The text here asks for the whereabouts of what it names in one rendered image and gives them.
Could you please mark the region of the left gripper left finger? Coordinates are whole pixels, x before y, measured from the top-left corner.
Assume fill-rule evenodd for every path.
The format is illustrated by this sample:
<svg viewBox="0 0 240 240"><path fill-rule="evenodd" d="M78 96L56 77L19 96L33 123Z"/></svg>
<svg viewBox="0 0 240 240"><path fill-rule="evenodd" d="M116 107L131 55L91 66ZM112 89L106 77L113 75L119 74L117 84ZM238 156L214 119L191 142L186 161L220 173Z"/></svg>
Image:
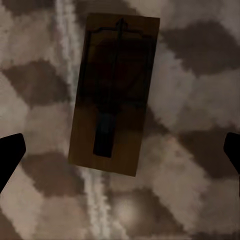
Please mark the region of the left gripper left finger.
<svg viewBox="0 0 240 240"><path fill-rule="evenodd" d="M0 138L0 193L26 153L22 133Z"/></svg>

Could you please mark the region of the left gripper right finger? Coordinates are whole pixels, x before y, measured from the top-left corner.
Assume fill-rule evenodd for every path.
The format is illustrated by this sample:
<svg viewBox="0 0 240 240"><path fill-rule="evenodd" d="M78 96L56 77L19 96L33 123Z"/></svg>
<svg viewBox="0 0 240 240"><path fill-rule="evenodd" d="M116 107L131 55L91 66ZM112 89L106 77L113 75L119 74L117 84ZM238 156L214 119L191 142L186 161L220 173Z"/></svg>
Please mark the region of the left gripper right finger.
<svg viewBox="0 0 240 240"><path fill-rule="evenodd" d="M229 132L225 138L223 149L240 174L240 135Z"/></svg>

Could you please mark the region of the mousetrap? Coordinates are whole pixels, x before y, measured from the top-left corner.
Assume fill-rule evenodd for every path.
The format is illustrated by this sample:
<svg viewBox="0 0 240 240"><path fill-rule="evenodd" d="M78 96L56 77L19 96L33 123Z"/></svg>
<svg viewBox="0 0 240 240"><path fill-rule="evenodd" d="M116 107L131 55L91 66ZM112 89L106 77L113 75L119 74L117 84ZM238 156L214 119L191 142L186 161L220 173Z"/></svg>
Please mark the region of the mousetrap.
<svg viewBox="0 0 240 240"><path fill-rule="evenodd" d="M159 29L87 13L67 164L136 176Z"/></svg>

